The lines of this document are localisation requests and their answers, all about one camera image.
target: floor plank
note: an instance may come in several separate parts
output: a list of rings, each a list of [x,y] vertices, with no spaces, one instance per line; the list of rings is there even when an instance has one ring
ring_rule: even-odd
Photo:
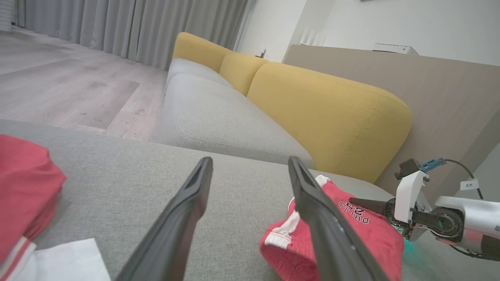
[[[0,34],[0,119],[151,141],[167,72],[58,38]]]

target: red clothing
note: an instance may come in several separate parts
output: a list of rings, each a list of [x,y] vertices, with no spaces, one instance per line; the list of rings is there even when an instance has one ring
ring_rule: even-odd
[[[329,179],[322,188],[341,210],[387,276],[392,281],[399,281],[405,248],[400,233],[385,217],[350,204],[349,198],[354,196],[340,190]],[[285,281],[319,280],[309,226],[294,209],[295,200],[292,200],[288,207],[289,218],[272,224],[266,230],[260,241],[260,252]]]
[[[0,135],[0,263],[22,236],[32,240],[49,225],[65,180],[46,148]]]

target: white tag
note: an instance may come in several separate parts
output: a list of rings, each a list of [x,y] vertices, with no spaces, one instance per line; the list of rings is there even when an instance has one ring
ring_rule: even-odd
[[[460,182],[460,190],[461,191],[476,190],[478,188],[479,188],[479,182],[477,179]]]

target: sofa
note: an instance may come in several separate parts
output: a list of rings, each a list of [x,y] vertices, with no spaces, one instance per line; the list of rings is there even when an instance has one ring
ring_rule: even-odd
[[[38,250],[95,238],[113,280],[197,162],[210,156],[208,202],[184,280],[280,280],[259,243],[271,224],[288,216],[293,191],[286,165],[1,119],[0,134],[46,147],[67,176],[52,221],[34,241]],[[393,197],[366,181],[310,172],[359,198]],[[498,262],[465,256],[430,233],[405,244],[403,281],[496,279]]]
[[[411,113],[393,94],[178,35],[155,142],[374,183]]]

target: gray curtain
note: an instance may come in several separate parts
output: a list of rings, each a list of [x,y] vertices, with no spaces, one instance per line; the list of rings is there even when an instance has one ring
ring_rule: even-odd
[[[23,0],[25,25],[166,70],[186,31],[233,49],[248,0]]]

